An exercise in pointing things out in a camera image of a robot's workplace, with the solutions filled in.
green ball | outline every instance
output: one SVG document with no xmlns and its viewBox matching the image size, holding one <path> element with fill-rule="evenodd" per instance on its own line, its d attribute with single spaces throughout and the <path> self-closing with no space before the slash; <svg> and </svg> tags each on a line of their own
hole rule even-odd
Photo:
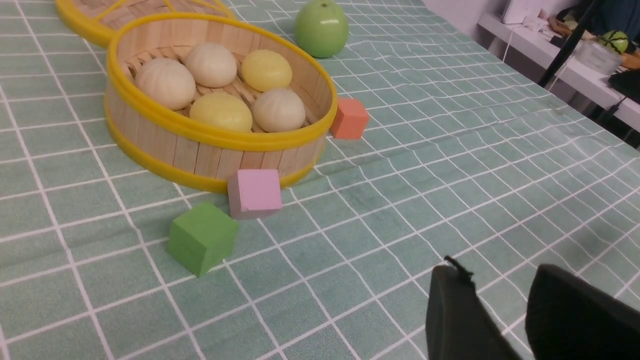
<svg viewBox="0 0 640 360">
<path fill-rule="evenodd" d="M 622 31 L 610 31 L 602 35 L 598 42 L 621 55 L 629 46 L 629 39 Z"/>
</svg>

green checkered tablecloth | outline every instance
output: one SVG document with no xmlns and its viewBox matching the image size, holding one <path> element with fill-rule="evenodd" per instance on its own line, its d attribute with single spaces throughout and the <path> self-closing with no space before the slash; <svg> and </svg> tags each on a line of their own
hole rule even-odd
<svg viewBox="0 0 640 360">
<path fill-rule="evenodd" d="M 104 51 L 52 0 L 0 0 L 0 359 L 425 359 L 447 254 L 527 359 L 540 263 L 640 308 L 638 153 L 420 0 L 350 1 L 349 44 L 321 63 L 369 110 L 364 137 L 329 137 L 284 209 L 241 222 L 195 279 L 168 227 L 226 198 L 128 160 L 103 119 Z M 231 8 L 291 39 L 301 6 Z"/>
</svg>

green apple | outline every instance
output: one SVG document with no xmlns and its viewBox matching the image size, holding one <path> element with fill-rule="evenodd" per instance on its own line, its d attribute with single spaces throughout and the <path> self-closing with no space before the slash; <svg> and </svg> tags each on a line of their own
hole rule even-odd
<svg viewBox="0 0 640 360">
<path fill-rule="evenodd" d="M 315 58 L 330 58 L 347 44 L 347 15 L 333 0 L 311 0 L 296 16 L 293 37 L 307 54 Z"/>
</svg>

white device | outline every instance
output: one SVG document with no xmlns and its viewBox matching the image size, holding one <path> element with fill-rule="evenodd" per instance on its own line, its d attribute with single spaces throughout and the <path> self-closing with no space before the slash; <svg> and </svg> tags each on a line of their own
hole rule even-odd
<svg viewBox="0 0 640 360">
<path fill-rule="evenodd" d="M 538 17 L 543 0 L 509 0 L 502 14 L 503 24 L 522 24 L 527 16 Z"/>
</svg>

foam cube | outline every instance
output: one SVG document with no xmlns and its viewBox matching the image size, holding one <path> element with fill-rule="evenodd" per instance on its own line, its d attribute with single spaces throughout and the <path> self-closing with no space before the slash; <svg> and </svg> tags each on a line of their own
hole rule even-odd
<svg viewBox="0 0 640 360">
<path fill-rule="evenodd" d="M 362 137 L 368 122 L 369 113 L 358 99 L 340 97 L 331 134 L 336 139 L 356 140 Z"/>
<path fill-rule="evenodd" d="M 229 213 L 234 219 L 268 217 L 282 209 L 275 169 L 241 169 L 227 180 Z"/>
<path fill-rule="evenodd" d="M 238 223 L 210 202 L 173 220 L 167 252 L 197 277 L 231 255 Z"/>
</svg>

